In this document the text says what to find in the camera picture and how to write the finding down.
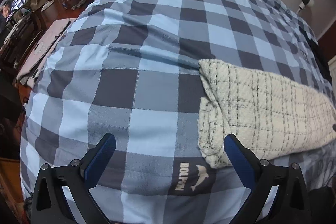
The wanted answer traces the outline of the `computer monitor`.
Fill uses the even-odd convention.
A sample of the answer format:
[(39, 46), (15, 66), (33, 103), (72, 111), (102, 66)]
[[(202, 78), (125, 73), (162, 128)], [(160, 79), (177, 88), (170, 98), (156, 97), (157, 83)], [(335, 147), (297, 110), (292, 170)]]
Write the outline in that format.
[(5, 19), (6, 23), (9, 23), (11, 26), (14, 26), (18, 19), (14, 17), (18, 15), (21, 8), (26, 3), (26, 0), (7, 0), (1, 6), (1, 19)]

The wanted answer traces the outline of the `cream plaid knit shirt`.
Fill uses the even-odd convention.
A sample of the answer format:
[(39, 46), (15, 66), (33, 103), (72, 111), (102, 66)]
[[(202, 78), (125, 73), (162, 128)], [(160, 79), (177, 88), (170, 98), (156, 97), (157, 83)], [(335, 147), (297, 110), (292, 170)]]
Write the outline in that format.
[(213, 169), (231, 164), (223, 146), (230, 134), (266, 159), (317, 149), (335, 139), (335, 107), (314, 88), (218, 59), (200, 60), (199, 74), (205, 95), (198, 147)]

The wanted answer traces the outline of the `blue checkered bed sheet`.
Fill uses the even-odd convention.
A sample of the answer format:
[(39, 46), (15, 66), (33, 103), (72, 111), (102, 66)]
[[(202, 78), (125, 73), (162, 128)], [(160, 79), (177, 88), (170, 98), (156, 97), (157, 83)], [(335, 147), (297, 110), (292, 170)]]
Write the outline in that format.
[(42, 164), (80, 159), (106, 134), (117, 148), (91, 193), (114, 223), (229, 223), (248, 196), (231, 167), (197, 146), (200, 59), (277, 73), (334, 99), (307, 39), (280, 0), (94, 0), (68, 28), (30, 94), (21, 188)]

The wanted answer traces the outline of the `black garment on bed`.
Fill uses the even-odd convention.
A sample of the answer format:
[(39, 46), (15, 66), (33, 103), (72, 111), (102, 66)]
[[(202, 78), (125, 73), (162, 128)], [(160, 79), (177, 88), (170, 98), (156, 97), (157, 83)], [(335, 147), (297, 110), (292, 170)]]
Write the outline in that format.
[(319, 47), (319, 45), (313, 40), (310, 39), (306, 33), (306, 31), (299, 27), (300, 32), (305, 37), (307, 43), (309, 44), (309, 47), (314, 55), (315, 61), (317, 63), (317, 66), (319, 68), (319, 71), (324, 79), (326, 79), (329, 83), (332, 83), (332, 77), (330, 74), (329, 65)]

